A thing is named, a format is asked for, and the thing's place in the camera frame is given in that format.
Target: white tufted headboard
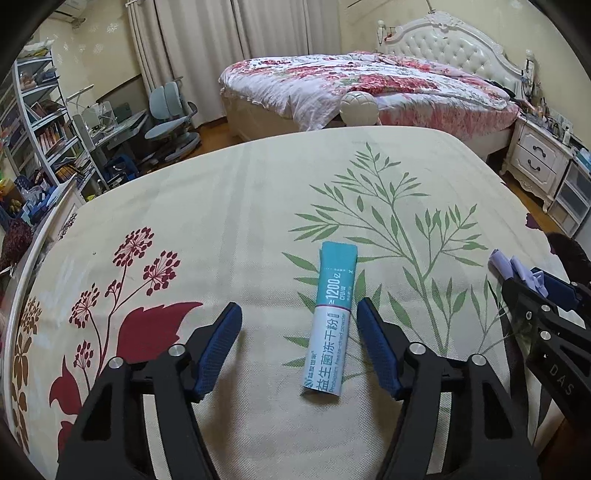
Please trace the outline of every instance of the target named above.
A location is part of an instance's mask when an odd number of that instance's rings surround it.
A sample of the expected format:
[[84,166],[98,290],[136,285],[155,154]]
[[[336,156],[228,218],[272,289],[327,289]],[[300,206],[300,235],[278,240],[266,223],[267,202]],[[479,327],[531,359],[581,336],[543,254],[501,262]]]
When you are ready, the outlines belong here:
[[[383,21],[379,31],[385,31]],[[522,71],[504,55],[503,47],[480,30],[442,11],[428,14],[396,27],[392,37],[384,38],[378,51],[406,55],[451,65],[486,80],[493,80],[523,98]]]

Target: red leaf print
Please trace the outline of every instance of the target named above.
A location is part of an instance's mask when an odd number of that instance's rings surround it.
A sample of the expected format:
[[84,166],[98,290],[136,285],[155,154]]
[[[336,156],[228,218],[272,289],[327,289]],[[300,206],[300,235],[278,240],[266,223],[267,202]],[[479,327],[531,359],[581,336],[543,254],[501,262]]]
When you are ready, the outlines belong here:
[[70,423],[67,420],[64,420],[61,423],[61,430],[60,433],[57,434],[57,451],[61,453],[61,451],[66,446],[67,439],[70,437],[70,433],[72,432],[72,427],[74,426],[73,423]]
[[61,377],[57,377],[49,390],[49,405],[57,400],[66,415],[78,415],[82,407],[76,379],[66,367],[66,357],[61,363]]
[[156,358],[178,341],[177,330],[185,315],[201,305],[199,301],[187,301],[132,310],[119,329],[117,356],[130,364]]

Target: silver screw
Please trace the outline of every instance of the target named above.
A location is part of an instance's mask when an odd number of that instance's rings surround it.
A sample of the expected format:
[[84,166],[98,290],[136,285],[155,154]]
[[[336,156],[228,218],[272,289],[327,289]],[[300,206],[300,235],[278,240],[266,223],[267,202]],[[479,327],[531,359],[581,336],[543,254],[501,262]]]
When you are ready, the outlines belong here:
[[408,349],[415,355],[422,355],[427,351],[427,348],[422,343],[411,343]]
[[486,365],[486,358],[484,358],[482,355],[479,355],[478,353],[476,355],[472,355],[472,361],[479,367]]
[[113,370],[118,369],[123,365],[123,359],[120,356],[114,356],[111,360],[109,360],[109,367]]
[[184,353],[185,353],[185,347],[184,347],[184,345],[181,345],[180,343],[177,343],[176,345],[173,345],[172,347],[170,347],[168,349],[168,354],[170,356],[181,356]]

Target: bed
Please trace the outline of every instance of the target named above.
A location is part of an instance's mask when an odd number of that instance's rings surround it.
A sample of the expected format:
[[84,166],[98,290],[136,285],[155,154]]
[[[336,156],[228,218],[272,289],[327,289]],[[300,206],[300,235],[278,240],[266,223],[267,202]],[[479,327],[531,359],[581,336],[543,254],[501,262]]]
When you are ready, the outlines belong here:
[[[387,188],[364,184],[368,162]],[[190,207],[173,215],[180,205]],[[99,196],[66,225],[20,290],[3,341],[7,421],[48,479],[109,358],[153,358],[228,301],[242,306],[242,332],[196,409],[220,477],[374,478],[400,406],[378,386],[354,320],[342,396],[300,387],[323,240],[358,246],[355,300],[372,297],[411,340],[454,358],[483,353],[511,384],[538,450],[562,420],[524,367],[487,259],[499,248],[566,274],[517,197],[451,135],[356,127],[244,143]],[[154,469],[166,479],[153,397],[144,408]]]
[[[509,145],[519,108],[479,80],[523,98],[521,69],[499,44],[441,11],[396,27],[389,37],[385,31],[380,21],[375,54],[253,59],[228,67],[220,84],[230,130],[254,140],[381,123],[446,131],[481,158]],[[341,100],[351,91],[373,95],[379,117],[360,121],[351,108],[345,116]]]

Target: white nightstand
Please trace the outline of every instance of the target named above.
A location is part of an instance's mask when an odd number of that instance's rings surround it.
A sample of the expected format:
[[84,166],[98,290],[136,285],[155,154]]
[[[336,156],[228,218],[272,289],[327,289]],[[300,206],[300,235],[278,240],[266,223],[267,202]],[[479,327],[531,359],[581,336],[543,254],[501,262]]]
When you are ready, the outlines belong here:
[[511,172],[524,190],[544,201],[547,213],[571,158],[570,150],[547,130],[519,116],[501,175]]

